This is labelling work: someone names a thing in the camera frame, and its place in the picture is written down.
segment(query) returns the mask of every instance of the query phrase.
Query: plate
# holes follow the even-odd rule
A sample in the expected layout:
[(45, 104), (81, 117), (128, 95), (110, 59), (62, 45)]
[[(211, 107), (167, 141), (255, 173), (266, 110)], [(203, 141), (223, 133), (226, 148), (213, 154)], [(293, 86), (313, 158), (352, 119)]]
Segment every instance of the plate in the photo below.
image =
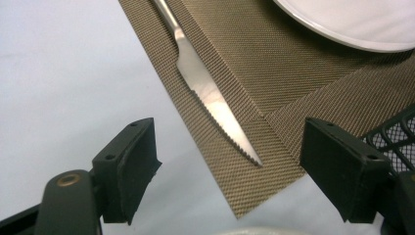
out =
[(222, 233), (216, 233), (214, 235), (307, 235), (298, 231), (277, 229), (269, 227), (248, 227), (231, 230)]
[(353, 48), (400, 52), (415, 48), (414, 0), (274, 0), (311, 30)]

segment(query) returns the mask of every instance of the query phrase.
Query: placemat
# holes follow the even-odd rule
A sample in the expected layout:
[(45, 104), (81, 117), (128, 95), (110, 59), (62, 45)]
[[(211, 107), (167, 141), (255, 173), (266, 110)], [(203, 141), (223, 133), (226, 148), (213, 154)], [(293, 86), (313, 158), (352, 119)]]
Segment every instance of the placemat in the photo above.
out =
[[(298, 165), (301, 119), (314, 113), (301, 113), (302, 106), (307, 106), (310, 112), (318, 110), (321, 118), (330, 118), (333, 108), (325, 106), (331, 101), (320, 100), (330, 94), (344, 104), (357, 102), (359, 109), (371, 113), (373, 107), (364, 105), (364, 87), (373, 90), (374, 84), (383, 83), (377, 79), (383, 69), (401, 70), (399, 65), (406, 61), (413, 65), (408, 60), (411, 53), (363, 52), (321, 37), (292, 20), (271, 0), (168, 0), (259, 153), (263, 167), (258, 168), (217, 131), (193, 97), (175, 65), (178, 55), (175, 42), (152, 2), (119, 2), (237, 217), (304, 175)], [(348, 86), (355, 80), (359, 80), (361, 89), (342, 100), (342, 95), (355, 88)], [(333, 88), (345, 85), (348, 88)], [(371, 97), (379, 101), (376, 104), (389, 100), (381, 109), (386, 114), (372, 119), (377, 114), (374, 113), (349, 129), (365, 126), (365, 121), (376, 125), (412, 100), (402, 101), (401, 96), (389, 99), (386, 92), (376, 95)], [(292, 107), (298, 108), (291, 113)], [(356, 111), (345, 116), (348, 118), (345, 121), (355, 122), (356, 114), (361, 116)]]

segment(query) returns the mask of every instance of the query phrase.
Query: knife handle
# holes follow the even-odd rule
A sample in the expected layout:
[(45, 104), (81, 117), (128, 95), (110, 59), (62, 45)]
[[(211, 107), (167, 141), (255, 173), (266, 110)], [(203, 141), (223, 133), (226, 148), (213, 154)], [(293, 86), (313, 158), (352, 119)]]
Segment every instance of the knife handle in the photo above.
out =
[(170, 31), (171, 35), (176, 39), (177, 36), (183, 34), (183, 30), (180, 27), (177, 18), (174, 16), (173, 12), (171, 12), (170, 7), (168, 7), (165, 0), (153, 0), (156, 5), (157, 10), (162, 16), (162, 19), (167, 24), (167, 28)]

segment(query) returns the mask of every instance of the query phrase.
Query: table knife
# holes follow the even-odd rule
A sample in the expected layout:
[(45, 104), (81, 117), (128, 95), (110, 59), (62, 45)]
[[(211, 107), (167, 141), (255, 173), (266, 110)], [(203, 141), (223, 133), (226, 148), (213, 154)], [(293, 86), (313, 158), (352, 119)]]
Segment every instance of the table knife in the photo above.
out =
[(254, 165), (262, 165), (253, 145), (233, 115), (177, 18), (164, 0), (154, 0), (154, 3), (177, 43), (179, 57), (176, 65), (187, 85), (196, 93), (207, 112), (218, 123), (238, 151)]

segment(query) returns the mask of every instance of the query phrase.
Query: white table surface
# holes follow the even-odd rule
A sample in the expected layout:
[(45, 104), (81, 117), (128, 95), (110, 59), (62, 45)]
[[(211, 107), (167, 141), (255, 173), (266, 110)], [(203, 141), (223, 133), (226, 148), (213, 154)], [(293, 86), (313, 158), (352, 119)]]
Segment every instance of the white table surface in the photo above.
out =
[(116, 0), (0, 2), (0, 220), (39, 204), (53, 176), (89, 170), (148, 117), (163, 165), (132, 225), (103, 224), (104, 234), (379, 234), (380, 215), (343, 223), (308, 176), (236, 219)]

